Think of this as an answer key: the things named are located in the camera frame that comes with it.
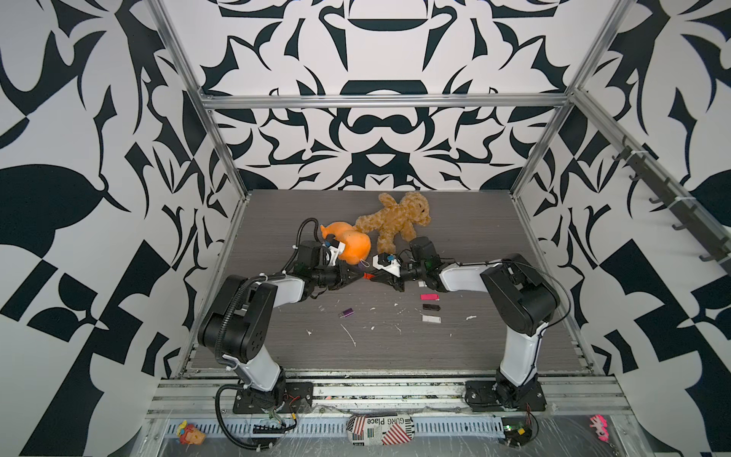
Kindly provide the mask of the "pink usb drive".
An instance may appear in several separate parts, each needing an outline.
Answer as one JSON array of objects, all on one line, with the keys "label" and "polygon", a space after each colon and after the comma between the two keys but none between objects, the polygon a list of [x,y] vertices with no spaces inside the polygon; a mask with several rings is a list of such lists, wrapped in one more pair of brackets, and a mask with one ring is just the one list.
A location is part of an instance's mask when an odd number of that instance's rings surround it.
[{"label": "pink usb drive", "polygon": [[420,299],[422,301],[428,301],[428,302],[436,302],[440,300],[440,295],[436,293],[430,293],[430,294],[421,294]]}]

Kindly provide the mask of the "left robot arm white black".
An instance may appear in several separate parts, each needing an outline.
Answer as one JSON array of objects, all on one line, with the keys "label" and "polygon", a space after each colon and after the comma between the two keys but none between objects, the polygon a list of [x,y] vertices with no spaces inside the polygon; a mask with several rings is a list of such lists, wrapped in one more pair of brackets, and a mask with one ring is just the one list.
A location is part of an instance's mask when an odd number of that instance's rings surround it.
[{"label": "left robot arm white black", "polygon": [[249,394],[255,409],[277,411],[287,402],[285,370],[265,347],[274,309],[315,299],[316,289],[337,291],[363,276],[358,265],[370,253],[367,234],[336,222],[315,227],[313,238],[304,240],[306,225],[317,222],[303,221],[291,256],[279,272],[228,276],[198,329],[198,344],[237,375],[240,383],[234,390]]}]

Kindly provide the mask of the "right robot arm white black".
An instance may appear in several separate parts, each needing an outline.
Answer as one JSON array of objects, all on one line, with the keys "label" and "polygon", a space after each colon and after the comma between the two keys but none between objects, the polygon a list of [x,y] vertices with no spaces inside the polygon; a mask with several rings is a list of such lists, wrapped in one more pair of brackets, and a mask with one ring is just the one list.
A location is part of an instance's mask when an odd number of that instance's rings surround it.
[{"label": "right robot arm white black", "polygon": [[375,255],[373,280],[396,291],[403,291],[408,281],[422,281],[442,293],[484,292],[506,324],[504,356],[495,380],[466,382],[466,405],[475,412],[544,411],[546,396],[537,362],[560,304],[547,275],[519,254],[480,263],[443,258],[426,237],[412,240],[409,251],[409,260],[397,254]]}]

